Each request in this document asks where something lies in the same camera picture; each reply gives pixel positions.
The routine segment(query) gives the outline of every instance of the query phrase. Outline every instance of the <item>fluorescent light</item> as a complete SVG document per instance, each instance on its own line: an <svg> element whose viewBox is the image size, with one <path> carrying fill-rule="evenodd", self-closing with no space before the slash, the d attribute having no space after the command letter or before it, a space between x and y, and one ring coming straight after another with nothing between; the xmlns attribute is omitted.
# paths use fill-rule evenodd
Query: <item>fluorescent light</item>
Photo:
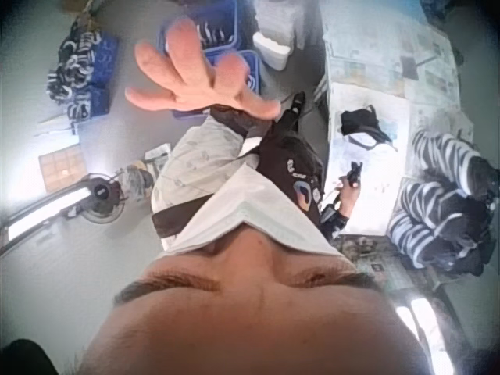
<svg viewBox="0 0 500 375"><path fill-rule="evenodd" d="M16 237L19 237L21 234L34 227L35 225L38 225L39 223L42 223L43 221L57 215L62 209L74 205L75 203L88 197L90 194L91 192L86 187L84 187L80 190L73 191L68 195L64 195L63 197L48 203L47 205L41 207L40 209L37 209L29 215L26 215L24 218L16 221L9 227L9 241L12 241Z"/></svg>
<svg viewBox="0 0 500 375"><path fill-rule="evenodd" d="M439 329L438 319L429 301L425 298L414 299L411 306L417 323L425 333L434 374L453 375L455 370L446 352L445 341Z"/></svg>
<svg viewBox="0 0 500 375"><path fill-rule="evenodd" d="M403 323L412 331L416 339L419 339L418 331L416 330L415 320L413 319L412 312L405 306L399 306L396 308L396 313L399 315Z"/></svg>

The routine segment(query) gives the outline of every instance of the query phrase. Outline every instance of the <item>blue plastic basket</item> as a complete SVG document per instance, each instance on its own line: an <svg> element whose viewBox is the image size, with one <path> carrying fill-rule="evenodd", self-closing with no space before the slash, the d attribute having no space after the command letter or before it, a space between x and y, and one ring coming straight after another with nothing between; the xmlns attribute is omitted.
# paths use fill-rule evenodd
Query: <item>blue plastic basket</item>
<svg viewBox="0 0 500 375"><path fill-rule="evenodd" d="M102 34L101 43L97 45L94 59L94 72L91 84L104 88L113 77L118 52L118 39Z"/></svg>
<svg viewBox="0 0 500 375"><path fill-rule="evenodd" d="M248 67L250 68L250 74L248 75L247 85L254 91L256 94L260 93L260 57L256 52L248 50L248 51L238 51L238 54L245 59ZM224 56L221 55L213 55L207 56L207 59L212 65L216 65L219 60ZM206 116L202 110L190 111L190 112L179 112L172 111L173 117L178 120L186 120L192 119L199 116Z"/></svg>
<svg viewBox="0 0 500 375"><path fill-rule="evenodd" d="M187 16L197 25L204 25L205 22L208 22L212 29L222 29L228 38L230 35L234 35L234 40L231 43L204 49L207 56L219 55L229 50L238 50L241 47L242 40L238 26L238 2L236 0L221 0L210 5L190 6L188 7ZM172 20L167 20L160 27L158 50L161 52L167 52L166 32L171 23Z"/></svg>
<svg viewBox="0 0 500 375"><path fill-rule="evenodd" d="M89 87L91 92L91 118L109 113L110 95L107 88Z"/></svg>

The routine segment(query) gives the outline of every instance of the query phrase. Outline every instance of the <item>finger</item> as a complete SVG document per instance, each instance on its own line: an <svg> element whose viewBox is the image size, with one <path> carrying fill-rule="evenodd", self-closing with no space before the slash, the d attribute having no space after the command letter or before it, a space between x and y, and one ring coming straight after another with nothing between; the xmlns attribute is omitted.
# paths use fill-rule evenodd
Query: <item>finger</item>
<svg viewBox="0 0 500 375"><path fill-rule="evenodd" d="M125 90L125 96L129 102L147 111L177 109L175 94L170 90L151 93L136 88L128 88Z"/></svg>
<svg viewBox="0 0 500 375"><path fill-rule="evenodd" d="M156 51L149 43L135 46L135 59L144 74L163 88L175 90L184 85L170 58Z"/></svg>
<svg viewBox="0 0 500 375"><path fill-rule="evenodd" d="M243 87L240 106L250 116L262 120L271 120L279 116L281 104L277 100L264 100L248 87Z"/></svg>
<svg viewBox="0 0 500 375"><path fill-rule="evenodd" d="M209 64L202 51L195 23L178 20L166 33L169 57L186 84L208 87L212 84Z"/></svg>
<svg viewBox="0 0 500 375"><path fill-rule="evenodd" d="M250 68L236 53L225 55L216 66L214 88L224 96L234 98L247 84Z"/></svg>

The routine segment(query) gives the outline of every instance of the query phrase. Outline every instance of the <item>black and white striped cloth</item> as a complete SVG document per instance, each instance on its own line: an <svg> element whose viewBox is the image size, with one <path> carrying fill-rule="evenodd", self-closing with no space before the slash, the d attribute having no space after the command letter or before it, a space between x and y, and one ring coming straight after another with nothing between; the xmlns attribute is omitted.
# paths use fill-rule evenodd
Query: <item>black and white striped cloth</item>
<svg viewBox="0 0 500 375"><path fill-rule="evenodd" d="M439 182L407 183L401 192L402 208L434 236L475 248L490 218L483 202L467 197L457 188Z"/></svg>
<svg viewBox="0 0 500 375"><path fill-rule="evenodd" d="M480 157L479 152L451 134L432 134L428 130L418 131L412 146L423 170L444 176L467 195L474 195L469 183L470 161Z"/></svg>
<svg viewBox="0 0 500 375"><path fill-rule="evenodd" d="M457 252L451 242L435 237L426 225L412 219L404 210L393 216L389 228L389 238L399 252L412 260L415 268L439 263L449 271L457 259L468 254L467 250Z"/></svg>
<svg viewBox="0 0 500 375"><path fill-rule="evenodd" d="M48 74L48 95L59 105L67 105L70 120L85 121L91 117L88 86L94 72L95 49L101 40L99 31L78 34L72 30L59 48L57 69Z"/></svg>

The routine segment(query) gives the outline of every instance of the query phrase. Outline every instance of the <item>hand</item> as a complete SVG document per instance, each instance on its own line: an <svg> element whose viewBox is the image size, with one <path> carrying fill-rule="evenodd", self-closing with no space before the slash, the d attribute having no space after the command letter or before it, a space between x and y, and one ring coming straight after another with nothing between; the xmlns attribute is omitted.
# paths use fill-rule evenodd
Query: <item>hand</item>
<svg viewBox="0 0 500 375"><path fill-rule="evenodd" d="M346 176L340 178L341 185L336 187L335 190L340 191L341 206L338 212L347 218L351 217L352 210L356 204L361 193L361 185L354 183L351 187Z"/></svg>
<svg viewBox="0 0 500 375"><path fill-rule="evenodd" d="M136 45L137 64L162 88L156 93L128 88L130 102L149 111L191 111L220 104L263 120L279 116L278 101L265 101L247 87L248 66L239 55L225 55L215 68L209 64L193 21L174 23L166 40L168 56L148 43Z"/></svg>

